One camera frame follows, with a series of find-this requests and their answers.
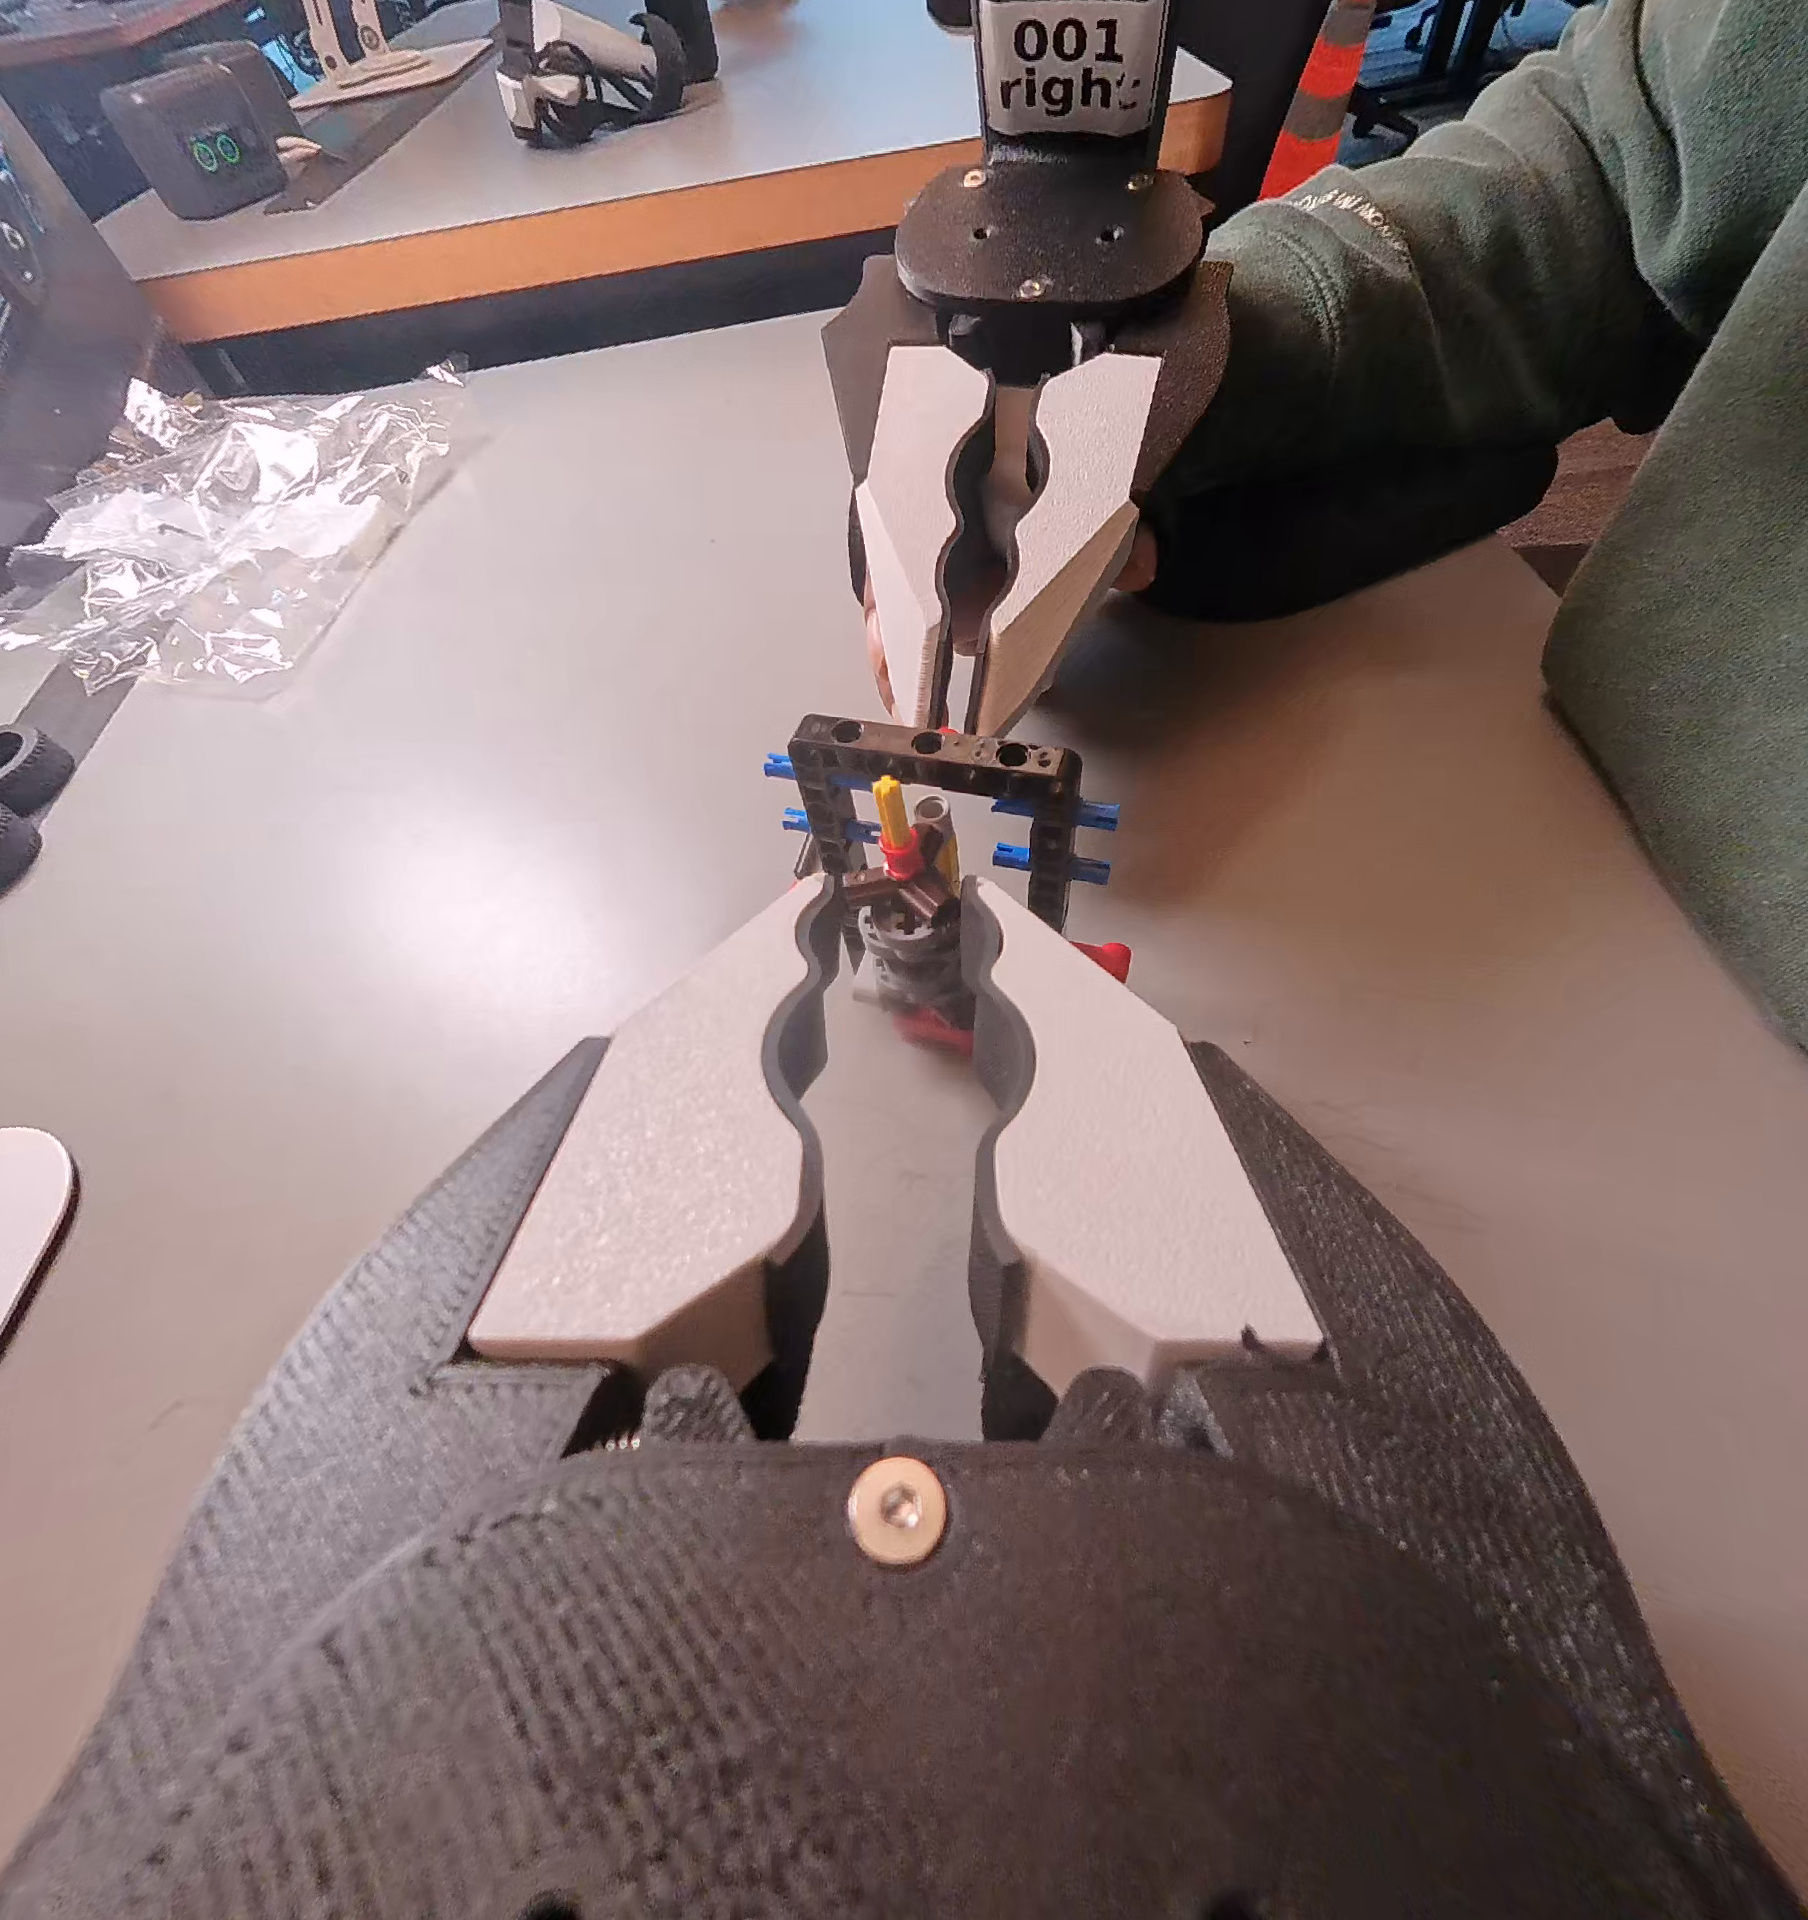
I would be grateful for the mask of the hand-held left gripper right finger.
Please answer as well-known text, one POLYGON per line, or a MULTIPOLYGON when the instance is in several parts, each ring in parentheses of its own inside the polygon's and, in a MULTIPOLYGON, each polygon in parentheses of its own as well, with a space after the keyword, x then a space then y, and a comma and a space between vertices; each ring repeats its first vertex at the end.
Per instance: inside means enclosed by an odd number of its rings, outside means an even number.
POLYGON ((997 881, 963 884, 981 1433, 1038 1437, 1071 1382, 1315 1361, 1326 1330, 1178 1027, 997 881))

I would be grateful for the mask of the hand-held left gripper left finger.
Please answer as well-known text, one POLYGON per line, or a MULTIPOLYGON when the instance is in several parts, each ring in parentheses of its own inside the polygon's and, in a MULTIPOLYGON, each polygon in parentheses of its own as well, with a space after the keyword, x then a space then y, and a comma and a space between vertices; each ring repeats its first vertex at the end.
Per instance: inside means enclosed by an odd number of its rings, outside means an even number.
POLYGON ((466 1331, 492 1361, 722 1374, 790 1437, 827 1300, 832 880, 804 875, 607 1039, 466 1331))

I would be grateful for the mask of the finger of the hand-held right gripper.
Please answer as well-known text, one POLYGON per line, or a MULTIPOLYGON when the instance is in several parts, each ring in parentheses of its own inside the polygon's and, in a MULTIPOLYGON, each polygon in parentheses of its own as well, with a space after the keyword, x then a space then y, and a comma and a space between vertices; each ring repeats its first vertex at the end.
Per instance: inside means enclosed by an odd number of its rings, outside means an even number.
POLYGON ((948 590, 960 462, 992 422, 992 379, 945 344, 893 344, 866 480, 866 577, 902 725, 948 719, 948 590))
POLYGON ((1138 462, 1157 356, 1090 356, 1047 379, 1030 416, 1030 501, 1005 520, 1008 580, 989 607, 977 732, 1005 735, 1054 681, 1138 531, 1138 462))

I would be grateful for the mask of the black lego frame assembly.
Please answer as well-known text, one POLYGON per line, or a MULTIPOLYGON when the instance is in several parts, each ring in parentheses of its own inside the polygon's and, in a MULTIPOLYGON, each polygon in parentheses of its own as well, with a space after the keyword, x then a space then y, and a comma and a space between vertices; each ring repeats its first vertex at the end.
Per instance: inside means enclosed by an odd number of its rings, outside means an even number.
POLYGON ((781 809, 781 824, 804 835, 793 874, 836 880, 844 951, 863 991, 918 1046, 960 1058, 972 1049, 977 994, 960 962, 963 862, 953 796, 989 801, 993 812, 1026 824, 1023 841, 997 844, 989 862, 1026 880, 1026 906, 1054 930, 1066 930, 1074 884, 1109 881, 1109 862, 1081 853, 1077 835, 1112 832, 1121 812, 1084 798, 1084 763, 1071 747, 815 711, 781 753, 765 756, 765 774, 796 790, 781 809), (926 856, 914 881, 886 875, 871 798, 881 774, 899 777, 906 793, 926 856))

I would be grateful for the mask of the person's right forearm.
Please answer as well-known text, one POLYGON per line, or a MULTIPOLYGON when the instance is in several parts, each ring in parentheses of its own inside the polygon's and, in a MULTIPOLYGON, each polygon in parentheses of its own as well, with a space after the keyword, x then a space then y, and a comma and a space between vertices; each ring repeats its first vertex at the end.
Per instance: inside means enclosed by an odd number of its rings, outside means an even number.
POLYGON ((1808 3, 1606 3, 1403 157, 1236 215, 1200 480, 1554 444, 1808 449, 1808 3))

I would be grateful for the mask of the person's right hand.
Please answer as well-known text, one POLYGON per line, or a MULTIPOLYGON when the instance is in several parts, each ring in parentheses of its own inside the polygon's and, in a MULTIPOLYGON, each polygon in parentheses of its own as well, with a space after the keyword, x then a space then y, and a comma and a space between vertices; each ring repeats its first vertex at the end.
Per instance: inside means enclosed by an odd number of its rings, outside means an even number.
MULTIPOLYGON (((863 605, 863 620, 866 620, 866 650, 868 650, 868 666, 875 677, 878 698, 889 714, 899 711, 896 689, 893 689, 893 674, 889 674, 889 654, 886 654, 886 641, 881 628, 881 610, 875 601, 875 590, 868 584, 868 565, 866 565, 866 552, 863 552, 863 535, 860 535, 860 514, 851 508, 847 520, 847 558, 851 558, 851 584, 860 590, 860 605, 863 605)), ((960 610, 960 620, 981 616, 989 601, 997 596, 997 590, 1005 586, 1008 580, 1008 558, 1000 555, 997 547, 984 544, 978 555, 959 558, 956 561, 956 610, 960 610)), ((1150 517, 1138 520, 1130 552, 1120 571, 1109 580, 1109 593, 1133 596, 1151 586, 1157 571, 1157 538, 1154 538, 1154 525, 1150 517)))

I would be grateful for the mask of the orange traffic cone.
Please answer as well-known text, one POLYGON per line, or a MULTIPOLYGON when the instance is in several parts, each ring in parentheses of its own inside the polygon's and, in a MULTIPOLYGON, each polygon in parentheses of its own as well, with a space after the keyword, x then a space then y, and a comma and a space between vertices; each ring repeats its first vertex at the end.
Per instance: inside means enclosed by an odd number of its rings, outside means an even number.
POLYGON ((1360 79, 1373 13, 1375 3, 1327 3, 1257 192, 1262 201, 1294 191, 1333 163, 1350 101, 1360 79))

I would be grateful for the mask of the grey top wooden table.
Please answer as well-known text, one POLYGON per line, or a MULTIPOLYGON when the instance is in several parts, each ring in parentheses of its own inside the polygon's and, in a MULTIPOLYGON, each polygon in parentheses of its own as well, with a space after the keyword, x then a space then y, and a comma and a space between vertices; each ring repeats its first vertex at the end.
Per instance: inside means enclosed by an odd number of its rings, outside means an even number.
POLYGON ((977 157, 971 36, 926 3, 716 3, 681 113, 535 149, 489 69, 304 212, 190 222, 155 192, 101 237, 181 341, 431 312, 896 227, 977 157))

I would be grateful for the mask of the spare hand-held gripper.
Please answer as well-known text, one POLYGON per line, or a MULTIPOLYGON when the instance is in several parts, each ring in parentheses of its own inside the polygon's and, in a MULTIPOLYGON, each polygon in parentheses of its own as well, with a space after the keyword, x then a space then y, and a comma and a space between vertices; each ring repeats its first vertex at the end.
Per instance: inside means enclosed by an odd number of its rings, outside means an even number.
POLYGON ((580 3, 498 3, 498 22, 498 91, 528 146, 575 149, 674 115, 720 75, 711 3, 633 3, 625 25, 580 3))

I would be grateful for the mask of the clear plastic bag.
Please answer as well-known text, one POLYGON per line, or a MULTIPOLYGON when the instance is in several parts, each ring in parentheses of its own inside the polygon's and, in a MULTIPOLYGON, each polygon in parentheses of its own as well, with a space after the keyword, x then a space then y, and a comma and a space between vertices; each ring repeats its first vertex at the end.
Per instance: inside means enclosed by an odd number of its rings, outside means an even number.
POLYGON ((456 470, 466 367, 223 401, 135 385, 117 441, 11 561, 0 647, 58 654, 86 692, 265 698, 456 470))

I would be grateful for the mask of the tall white book stand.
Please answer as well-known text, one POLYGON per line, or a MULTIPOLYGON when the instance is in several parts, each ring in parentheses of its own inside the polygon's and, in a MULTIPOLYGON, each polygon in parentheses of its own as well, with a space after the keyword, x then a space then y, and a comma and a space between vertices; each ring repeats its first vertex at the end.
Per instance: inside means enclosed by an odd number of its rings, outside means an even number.
POLYGON ((298 115, 447 84, 495 54, 492 36, 390 43, 380 3, 301 3, 320 79, 292 98, 298 115))

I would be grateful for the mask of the dark device with green lights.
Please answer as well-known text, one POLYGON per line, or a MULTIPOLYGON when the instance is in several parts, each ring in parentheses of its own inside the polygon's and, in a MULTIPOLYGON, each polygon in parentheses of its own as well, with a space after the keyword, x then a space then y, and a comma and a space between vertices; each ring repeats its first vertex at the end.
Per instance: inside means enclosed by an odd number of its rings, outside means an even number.
POLYGON ((290 186, 281 137, 298 119, 250 37, 174 51, 161 72, 101 89, 101 113, 181 219, 208 219, 290 186))

